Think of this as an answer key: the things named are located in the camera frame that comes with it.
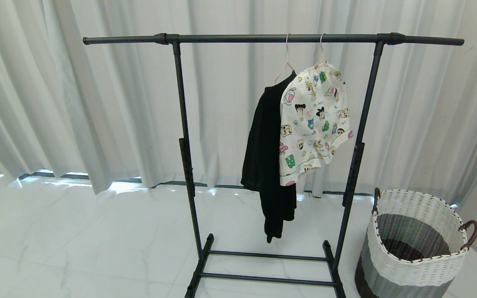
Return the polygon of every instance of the laundry basket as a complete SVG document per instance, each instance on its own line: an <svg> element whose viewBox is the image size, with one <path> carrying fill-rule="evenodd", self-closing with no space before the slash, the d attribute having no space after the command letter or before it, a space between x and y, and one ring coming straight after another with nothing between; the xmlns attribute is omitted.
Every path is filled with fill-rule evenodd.
<svg viewBox="0 0 477 298"><path fill-rule="evenodd" d="M467 240L465 229L475 230ZM439 298L477 236L442 199L375 189L373 216L354 274L362 298Z"/></svg>

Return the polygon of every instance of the black metal garment rack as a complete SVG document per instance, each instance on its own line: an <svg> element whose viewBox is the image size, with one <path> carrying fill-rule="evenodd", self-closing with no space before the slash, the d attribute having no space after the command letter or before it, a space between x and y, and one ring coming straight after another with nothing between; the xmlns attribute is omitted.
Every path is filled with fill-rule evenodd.
<svg viewBox="0 0 477 298"><path fill-rule="evenodd" d="M99 37L99 38L83 38L86 45L98 43L138 43L138 42L154 42L160 45L172 44L174 52L174 60L176 62L176 79L178 80L178 94L180 97L180 112L181 122L183 126L183 138L180 138L180 151L183 162L183 171L185 174L185 181L187 184L187 193L189 196L189 205L191 207L191 216L193 219L193 228L195 230L196 249L198 252L198 265L193 273L191 284L187 287L185 298L193 298L195 296L198 284L202 277L216 277L220 279L241 279L246 281L272 281L278 283L291 284L305 284L317 286L334 287L337 298L345 298L343 285L338 274L338 264L340 262L341 251L343 247L343 240L347 231L347 224L349 222L349 215L351 212L351 205L356 188L356 180L360 170L362 155L364 152L364 143L362 138L367 121L367 114L369 113L369 106L371 105L371 96L373 95L373 87L378 72L378 65L382 55L384 45L399 45L401 43L425 43L430 45L450 45L461 46L464 42L462 39L456 38L440 38L427 36L405 36L398 33L390 34L323 34L322 42L360 42L360 43L374 43L375 52L373 54L373 64L371 66L371 73L369 75L369 82L367 83L366 95L364 98L364 106L358 126L358 133L356 135L356 143L354 144L354 151L352 154L351 167L349 170L349 177L347 178L346 189L343 194L342 205L344 206L343 218L341 222L340 234L337 241L336 252L333 256L331 245L329 241L323 242L323 251L325 257L305 257L305 256L287 256L287 255L272 255L267 253L250 253L250 252L235 252L235 251L220 251L212 250L211 246L214 241L214 236L209 234L204 247L201 246L200 230L198 228L198 219L195 207L195 183L193 180L193 164L191 162L191 150L189 145L189 128L187 126L187 109L185 104L185 91L183 88L183 71L181 67L181 43L272 43L272 42L320 42L321 34L294 34L286 35L179 35L179 34L156 34L154 36L119 36L119 37ZM276 259L291 259L291 260L306 260L315 262L326 262L329 266L332 281L305 281L301 279L276 279L273 277L261 276L244 276L231 275L219 273L204 272L204 267L210 255L225 255L225 256L243 256L243 257L260 257L260 258L276 258Z"/></svg>

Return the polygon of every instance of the curtain fold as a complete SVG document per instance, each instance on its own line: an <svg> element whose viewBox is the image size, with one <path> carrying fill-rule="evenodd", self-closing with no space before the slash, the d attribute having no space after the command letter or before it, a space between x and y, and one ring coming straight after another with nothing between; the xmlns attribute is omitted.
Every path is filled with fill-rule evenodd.
<svg viewBox="0 0 477 298"><path fill-rule="evenodd" d="M460 202L477 177L477 3L422 1L0 0L0 173L89 174L95 192L140 176L184 181L170 46L82 44L83 36L376 34L446 36L462 47L386 46L364 134L357 192L429 192ZM323 55L347 82L358 130L372 44ZM297 72L318 44L289 44ZM257 101L284 64L282 44L182 44L195 181L240 185ZM287 68L282 77L290 74ZM299 190L343 191L354 139Z"/></svg>

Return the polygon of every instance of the basket handle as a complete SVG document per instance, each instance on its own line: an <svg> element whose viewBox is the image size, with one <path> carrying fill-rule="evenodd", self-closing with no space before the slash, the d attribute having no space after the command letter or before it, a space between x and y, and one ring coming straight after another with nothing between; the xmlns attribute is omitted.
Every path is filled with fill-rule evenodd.
<svg viewBox="0 0 477 298"><path fill-rule="evenodd" d="M460 230L466 230L469 226L474 225L474 232L472 233L471 237L469 238L469 241L465 243L460 250L463 250L465 247L470 249L470 247L473 245L474 241L476 240L477 237L477 221L468 221L460 226L458 231Z"/></svg>
<svg viewBox="0 0 477 298"><path fill-rule="evenodd" d="M375 202L373 203L373 212L378 212L376 204L378 203L379 199L380 199L380 189L378 187L375 187Z"/></svg>

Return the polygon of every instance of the vertical support pole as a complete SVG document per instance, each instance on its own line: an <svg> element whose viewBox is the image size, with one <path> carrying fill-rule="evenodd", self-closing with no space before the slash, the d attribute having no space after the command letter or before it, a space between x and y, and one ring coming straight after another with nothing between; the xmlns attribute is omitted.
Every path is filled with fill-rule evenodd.
<svg viewBox="0 0 477 298"><path fill-rule="evenodd" d="M369 81L367 83L366 96L364 98L364 107L362 109L362 116L360 117L360 124L358 125L358 134L356 134L354 152L352 153L351 168L349 170L349 177L347 179L345 193L343 194L343 206L345 207L345 209L343 211L340 235L338 236L338 242L336 245L335 261L332 267L332 269L336 271L340 263L343 241L345 240L347 224L349 223L349 216L351 213L352 199L354 197L354 190L356 189L356 180L358 179L358 172L360 171L360 164L362 162L362 155L364 153L365 144L362 143L362 139L364 137L367 114L369 113L369 107L371 106L371 97L373 96L373 88L375 87L376 75L378 73L378 65L380 64L380 58L382 56L383 49L384 41L379 41L375 44L375 53L373 54L373 64L371 66L371 73L369 74Z"/></svg>
<svg viewBox="0 0 477 298"><path fill-rule="evenodd" d="M189 196L189 206L191 208L191 218L195 230L196 250L198 260L203 259L202 245L200 241L200 228L198 227L198 217L195 205L195 182L193 179L193 163L191 162L191 146L189 144L189 127L187 125L187 107L185 104L185 90L183 88L183 70L181 68L180 42L176 39L172 42L174 51L174 62L176 63L176 80L178 81L178 95L180 96L181 124L183 128L183 138L180 139L181 159L183 163L183 173L185 184L187 185L187 195Z"/></svg>

